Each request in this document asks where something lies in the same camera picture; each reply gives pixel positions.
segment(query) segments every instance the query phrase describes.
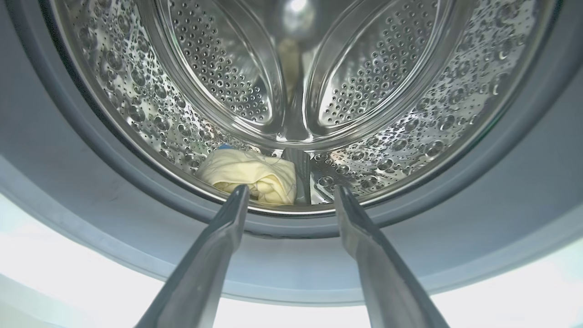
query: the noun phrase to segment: washing machine drum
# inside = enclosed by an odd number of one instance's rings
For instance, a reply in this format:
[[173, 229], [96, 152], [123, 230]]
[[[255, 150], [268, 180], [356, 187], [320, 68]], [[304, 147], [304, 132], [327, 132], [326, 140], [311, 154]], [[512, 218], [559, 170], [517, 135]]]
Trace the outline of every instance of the washing machine drum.
[[[226, 296], [362, 301], [347, 186], [429, 292], [577, 236], [577, 1], [8, 0], [3, 192], [165, 278], [228, 194], [229, 147], [296, 164], [305, 197], [252, 200]], [[286, 157], [285, 149], [302, 156]]]

